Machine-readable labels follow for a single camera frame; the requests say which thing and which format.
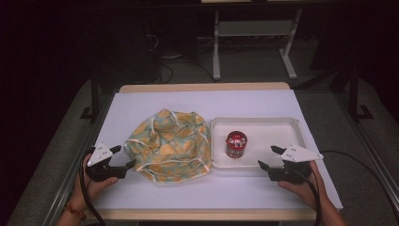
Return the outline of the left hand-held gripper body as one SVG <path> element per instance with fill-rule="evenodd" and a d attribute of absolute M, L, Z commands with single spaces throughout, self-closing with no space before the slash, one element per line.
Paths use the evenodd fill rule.
<path fill-rule="evenodd" d="M 102 182 L 110 177 L 124 179 L 126 172 L 122 171 L 122 167 L 111 167 L 109 165 L 113 154 L 103 142 L 90 150 L 91 157 L 86 167 L 86 174 L 96 182 Z"/>

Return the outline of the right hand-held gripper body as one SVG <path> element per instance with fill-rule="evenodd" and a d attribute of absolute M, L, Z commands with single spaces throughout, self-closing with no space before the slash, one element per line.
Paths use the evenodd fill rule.
<path fill-rule="evenodd" d="M 284 149 L 283 155 L 279 155 L 283 166 L 280 168 L 270 167 L 268 171 L 271 181 L 286 181 L 291 184 L 301 185 L 311 174 L 310 162 L 324 158 L 320 153 L 297 145 Z"/>

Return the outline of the white plastic tray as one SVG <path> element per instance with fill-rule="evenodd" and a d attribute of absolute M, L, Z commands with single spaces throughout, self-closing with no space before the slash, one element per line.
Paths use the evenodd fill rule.
<path fill-rule="evenodd" d="M 226 154 L 226 139 L 232 131 L 242 132 L 248 138 L 243 156 L 237 159 Z M 281 167 L 283 163 L 271 150 L 272 145 L 306 148 L 299 120 L 294 118 L 215 118 L 211 121 L 211 135 L 213 165 L 225 170 L 258 168 L 259 160 L 273 168 Z"/>

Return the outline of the red round can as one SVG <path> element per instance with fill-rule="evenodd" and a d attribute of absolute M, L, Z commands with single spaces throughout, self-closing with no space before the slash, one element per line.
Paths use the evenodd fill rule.
<path fill-rule="evenodd" d="M 226 138 L 226 155 L 231 158 L 240 158 L 247 146 L 247 136 L 241 131 L 232 131 Z"/>

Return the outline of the green yellow floral cloth bag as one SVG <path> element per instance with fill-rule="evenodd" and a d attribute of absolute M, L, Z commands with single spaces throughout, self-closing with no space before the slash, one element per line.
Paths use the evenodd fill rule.
<path fill-rule="evenodd" d="M 163 109 L 144 120 L 125 141 L 135 170 L 156 183 L 182 183 L 212 166 L 210 129 L 195 112 Z"/>

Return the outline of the person's left hand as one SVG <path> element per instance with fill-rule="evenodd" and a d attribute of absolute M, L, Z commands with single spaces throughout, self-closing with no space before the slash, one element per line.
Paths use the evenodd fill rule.
<path fill-rule="evenodd" d="M 103 193 L 104 190 L 116 184 L 119 180 L 117 177 L 110 177 L 102 182 L 92 181 L 91 178 L 86 174 L 86 166 L 90 157 L 91 154 L 87 154 L 82 163 L 84 183 L 81 183 L 81 176 L 77 175 L 74 189 L 69 200 L 69 204 L 71 205 L 71 207 L 74 210 L 78 210 L 80 212 L 85 212 L 86 210 L 88 210 L 82 187 L 86 189 L 88 199 L 91 202 L 94 202 Z"/>

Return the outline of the person's right hand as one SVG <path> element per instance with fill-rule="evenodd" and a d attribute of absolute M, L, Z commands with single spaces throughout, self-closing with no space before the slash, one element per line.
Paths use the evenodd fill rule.
<path fill-rule="evenodd" d="M 319 192 L 320 196 L 320 203 L 324 204 L 327 201 L 327 192 L 324 180 L 320 175 L 317 164 L 314 161 L 310 162 L 310 166 L 312 169 L 312 174 L 308 180 L 316 186 L 316 190 Z M 294 185 L 286 181 L 279 181 L 278 186 L 296 194 L 299 199 L 307 204 L 311 209 L 317 209 L 316 199 L 313 196 L 311 188 L 306 183 L 302 185 Z"/>

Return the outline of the black metal stand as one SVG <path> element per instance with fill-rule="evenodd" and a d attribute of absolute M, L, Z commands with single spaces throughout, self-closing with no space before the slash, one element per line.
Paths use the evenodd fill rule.
<path fill-rule="evenodd" d="M 99 105 L 99 83 L 97 69 L 93 69 L 90 74 L 90 107 L 85 107 L 80 118 L 95 122 L 100 110 Z"/>
<path fill-rule="evenodd" d="M 359 94 L 359 73 L 357 65 L 351 63 L 349 73 L 349 95 L 348 95 L 348 112 L 351 118 L 359 122 L 360 120 L 369 120 L 374 116 L 366 105 L 358 105 Z"/>

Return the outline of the white table sheet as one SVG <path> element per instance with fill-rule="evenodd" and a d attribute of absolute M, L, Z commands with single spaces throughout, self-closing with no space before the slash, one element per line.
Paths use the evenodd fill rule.
<path fill-rule="evenodd" d="M 214 90 L 119 93 L 98 139 L 109 147 L 124 143 L 147 118 L 162 109 L 196 112 L 211 126 L 215 118 L 294 118 L 306 148 L 317 146 L 291 90 Z M 260 167 L 219 169 L 177 184 L 156 183 L 131 170 L 95 202 L 100 210 L 303 210 L 305 204 L 281 189 Z"/>

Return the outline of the wooden table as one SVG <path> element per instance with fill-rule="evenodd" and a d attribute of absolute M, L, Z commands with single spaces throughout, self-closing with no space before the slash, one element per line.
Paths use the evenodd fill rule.
<path fill-rule="evenodd" d="M 136 92 L 182 92 L 214 90 L 290 90 L 285 83 L 216 83 L 216 84 L 168 84 L 168 85 L 135 85 L 121 88 L 119 93 Z M 305 207 L 303 210 L 100 210 L 105 219 L 134 220 L 264 220 L 285 221 L 313 219 L 314 212 Z"/>

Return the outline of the white metal stand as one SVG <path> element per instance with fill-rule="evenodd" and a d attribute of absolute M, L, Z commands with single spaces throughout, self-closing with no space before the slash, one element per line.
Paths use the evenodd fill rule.
<path fill-rule="evenodd" d="M 213 78 L 219 80 L 219 39 L 222 37 L 278 37 L 287 38 L 283 48 L 279 49 L 281 60 L 284 64 L 288 77 L 292 80 L 297 78 L 294 66 L 289 57 L 290 50 L 295 39 L 300 17 L 303 9 L 298 8 L 291 20 L 268 20 L 268 21 L 221 21 L 219 12 L 215 12 L 214 22 L 214 51 L 213 51 Z"/>

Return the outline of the metal frame rail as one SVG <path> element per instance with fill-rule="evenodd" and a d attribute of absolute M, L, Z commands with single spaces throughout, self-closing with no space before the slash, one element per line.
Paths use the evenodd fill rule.
<path fill-rule="evenodd" d="M 374 120 L 366 105 L 352 107 L 349 101 L 346 101 L 341 94 L 334 94 L 334 98 L 338 102 L 341 110 L 351 122 L 355 132 L 357 133 L 366 153 L 369 155 L 371 162 L 376 169 L 377 178 L 381 181 L 382 187 L 388 194 L 388 199 L 395 212 L 399 212 L 399 185 L 394 181 L 389 169 L 384 164 L 376 146 L 367 135 L 361 125 L 364 120 Z"/>
<path fill-rule="evenodd" d="M 72 193 L 74 179 L 81 166 L 81 158 L 95 143 L 114 95 L 100 95 L 100 109 L 94 120 L 82 119 L 80 111 L 66 119 L 66 134 L 56 136 L 56 153 L 50 157 L 50 168 L 45 173 L 47 183 L 53 183 L 55 191 L 48 211 L 40 226 L 55 226 L 64 204 Z"/>

